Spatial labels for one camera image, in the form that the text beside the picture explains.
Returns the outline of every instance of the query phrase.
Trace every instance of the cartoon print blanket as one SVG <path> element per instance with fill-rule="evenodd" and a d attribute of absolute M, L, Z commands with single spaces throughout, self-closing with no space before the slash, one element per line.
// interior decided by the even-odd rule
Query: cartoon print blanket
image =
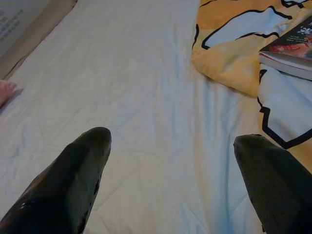
<path fill-rule="evenodd" d="M 253 97 L 258 51 L 311 14 L 312 0 L 201 0 L 192 62 L 206 76 Z"/>

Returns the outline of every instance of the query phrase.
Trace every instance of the bed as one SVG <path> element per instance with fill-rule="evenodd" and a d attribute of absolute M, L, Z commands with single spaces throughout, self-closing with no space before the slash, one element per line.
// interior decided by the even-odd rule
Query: bed
<path fill-rule="evenodd" d="M 258 234 L 234 157 L 259 106 L 191 65 L 198 0 L 80 0 L 0 110 L 0 217 L 96 126 L 112 152 L 86 234 Z"/>

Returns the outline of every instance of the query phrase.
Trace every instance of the pink fabric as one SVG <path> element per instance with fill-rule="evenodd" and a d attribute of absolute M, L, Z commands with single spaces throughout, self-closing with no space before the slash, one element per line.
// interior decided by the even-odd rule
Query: pink fabric
<path fill-rule="evenodd" d="M 6 80 L 0 80 L 0 108 L 12 96 L 16 84 Z"/>

